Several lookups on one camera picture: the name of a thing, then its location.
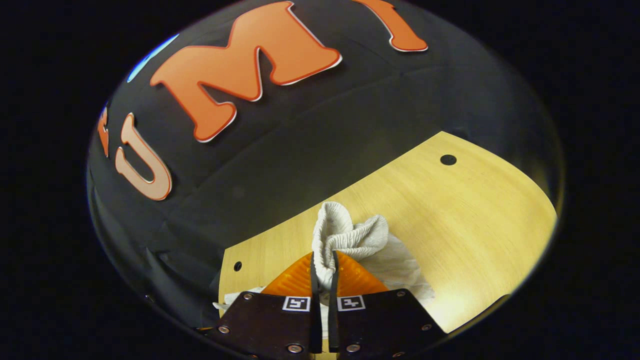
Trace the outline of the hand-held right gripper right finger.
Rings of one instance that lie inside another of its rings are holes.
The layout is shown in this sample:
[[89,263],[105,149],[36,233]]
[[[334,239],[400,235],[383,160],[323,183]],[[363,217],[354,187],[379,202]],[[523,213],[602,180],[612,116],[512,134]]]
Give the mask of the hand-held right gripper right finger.
[[333,259],[327,334],[338,360],[404,360],[448,339],[409,289],[388,289],[342,251]]

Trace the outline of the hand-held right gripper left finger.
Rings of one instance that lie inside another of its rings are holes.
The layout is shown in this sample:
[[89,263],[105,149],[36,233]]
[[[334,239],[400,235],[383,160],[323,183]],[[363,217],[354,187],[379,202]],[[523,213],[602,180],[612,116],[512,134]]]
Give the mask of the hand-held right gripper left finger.
[[243,291],[202,335],[242,357],[313,360],[323,350],[314,255],[291,264],[263,290]]

